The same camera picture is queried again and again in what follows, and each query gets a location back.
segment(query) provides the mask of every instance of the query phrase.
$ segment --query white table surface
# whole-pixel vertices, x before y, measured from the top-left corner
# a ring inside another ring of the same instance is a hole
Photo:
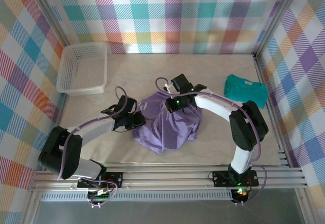
[[[115,86],[122,86],[128,96],[140,101],[157,91],[154,84],[157,77],[171,80],[181,73],[193,85],[203,84],[220,95],[223,95],[224,83],[229,74],[258,81],[251,55],[110,54],[105,92],[69,97],[61,126],[80,125],[116,104]],[[276,136],[267,109],[261,112],[268,124],[269,133],[262,141],[262,155],[256,164],[278,166],[280,160]],[[227,165],[233,159],[235,148],[229,123],[203,110],[198,138],[186,141],[178,150],[165,150],[159,155],[134,140],[131,131],[111,132],[86,144],[81,150],[81,157],[114,163]]]

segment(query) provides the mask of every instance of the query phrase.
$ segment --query purple cloth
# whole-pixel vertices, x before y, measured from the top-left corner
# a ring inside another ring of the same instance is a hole
[[[157,92],[138,102],[138,110],[146,124],[133,130],[133,138],[143,146],[161,154],[164,149],[178,149],[186,139],[194,140],[202,119],[201,108],[190,105],[169,113],[165,108],[167,95]]]

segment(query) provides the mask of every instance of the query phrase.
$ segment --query teal shirt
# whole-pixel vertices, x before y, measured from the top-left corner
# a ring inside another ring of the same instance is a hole
[[[224,96],[234,101],[254,101],[258,107],[264,108],[268,99],[268,89],[263,83],[252,82],[231,74],[224,85]]]

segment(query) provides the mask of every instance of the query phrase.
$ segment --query basket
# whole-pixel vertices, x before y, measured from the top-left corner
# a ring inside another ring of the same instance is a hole
[[[58,92],[71,96],[103,93],[107,82],[107,44],[65,46],[57,75]]]

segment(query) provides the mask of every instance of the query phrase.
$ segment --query colorful plaid pattern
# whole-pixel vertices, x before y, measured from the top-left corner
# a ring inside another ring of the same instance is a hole
[[[0,223],[18,223],[60,113],[62,45],[35,0],[0,0]]]
[[[325,0],[293,0],[261,66],[286,146],[325,222]]]
[[[66,22],[48,1],[70,40],[69,26],[112,53],[219,54],[251,53],[281,0],[59,0]]]

